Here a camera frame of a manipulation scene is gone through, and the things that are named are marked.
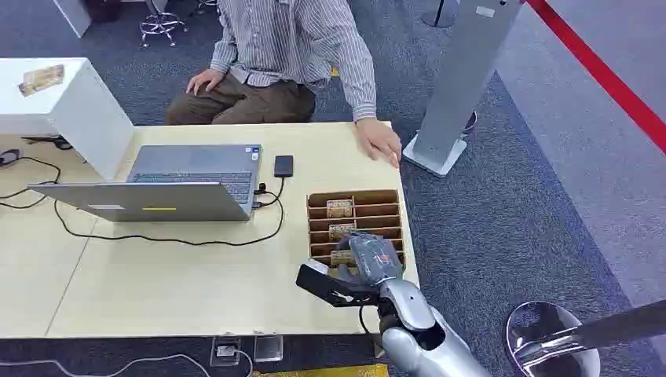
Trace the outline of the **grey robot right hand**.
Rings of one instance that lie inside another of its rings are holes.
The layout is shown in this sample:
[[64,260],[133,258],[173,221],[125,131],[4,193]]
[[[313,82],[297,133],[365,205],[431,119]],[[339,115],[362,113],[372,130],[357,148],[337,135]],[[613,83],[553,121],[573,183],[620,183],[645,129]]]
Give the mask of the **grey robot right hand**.
[[351,273],[346,264],[338,267],[343,281],[368,287],[381,285],[386,280],[401,279],[404,266],[393,244],[383,236],[366,232],[351,232],[338,242],[340,251],[349,250],[358,272]]

